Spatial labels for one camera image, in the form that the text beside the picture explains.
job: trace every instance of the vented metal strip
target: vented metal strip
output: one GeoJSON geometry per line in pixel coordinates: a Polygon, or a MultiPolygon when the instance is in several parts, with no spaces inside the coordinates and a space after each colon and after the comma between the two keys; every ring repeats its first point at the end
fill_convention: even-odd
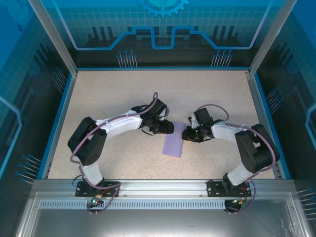
{"type": "MultiPolygon", "coordinates": [[[[87,200],[41,200],[40,209],[86,209],[87,200]]],[[[94,209],[102,209],[104,204],[94,209]]],[[[142,209],[142,210],[201,210],[225,209],[224,200],[114,200],[109,209],[142,209]]]]}

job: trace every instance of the glass wall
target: glass wall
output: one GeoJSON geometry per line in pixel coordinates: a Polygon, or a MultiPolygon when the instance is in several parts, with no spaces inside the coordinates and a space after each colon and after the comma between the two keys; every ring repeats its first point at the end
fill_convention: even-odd
{"type": "Polygon", "coordinates": [[[248,67],[283,0],[43,0],[79,68],[248,67]]]}
{"type": "Polygon", "coordinates": [[[0,230],[14,236],[69,71],[26,0],[0,1],[0,230]]]}
{"type": "Polygon", "coordinates": [[[298,0],[258,70],[293,179],[316,179],[316,2],[298,0]]]}

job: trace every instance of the purple fabric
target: purple fabric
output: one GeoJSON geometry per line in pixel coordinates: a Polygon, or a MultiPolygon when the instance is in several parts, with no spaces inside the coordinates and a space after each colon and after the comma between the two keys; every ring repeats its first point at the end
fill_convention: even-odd
{"type": "Polygon", "coordinates": [[[182,132],[187,125],[184,122],[172,122],[174,131],[172,134],[167,134],[164,140],[162,154],[172,157],[181,157],[183,140],[182,132]]]}

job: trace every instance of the beige work surface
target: beige work surface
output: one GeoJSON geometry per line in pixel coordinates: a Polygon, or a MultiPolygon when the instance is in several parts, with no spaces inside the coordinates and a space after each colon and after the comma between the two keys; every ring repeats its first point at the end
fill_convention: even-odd
{"type": "MultiPolygon", "coordinates": [[[[85,117],[106,119],[130,108],[148,104],[153,93],[170,109],[168,120],[189,124],[188,117],[207,103],[223,106],[230,123],[254,125],[258,117],[245,73],[242,71],[131,71],[79,72],[67,110],[49,178],[72,179],[79,175],[70,163],[67,141],[85,117]]],[[[224,119],[217,108],[208,108],[214,119],[224,119]]],[[[240,162],[236,144],[221,139],[184,142],[182,157],[162,154],[165,135],[148,136],[140,129],[109,139],[99,158],[107,179],[216,179],[240,162]]],[[[274,178],[272,171],[257,178],[274,178]]]]}

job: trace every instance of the gear graphic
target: gear graphic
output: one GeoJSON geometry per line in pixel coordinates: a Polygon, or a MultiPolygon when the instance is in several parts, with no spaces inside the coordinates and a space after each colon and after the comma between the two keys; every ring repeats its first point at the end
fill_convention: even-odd
{"type": "Polygon", "coordinates": [[[13,19],[19,24],[23,24],[29,16],[27,0],[0,0],[0,6],[2,5],[6,6],[13,19]]]}
{"type": "Polygon", "coordinates": [[[147,10],[148,14],[153,13],[155,17],[171,17],[172,14],[178,14],[178,10],[183,10],[184,4],[188,3],[188,0],[140,0],[143,10],[147,10]]]}

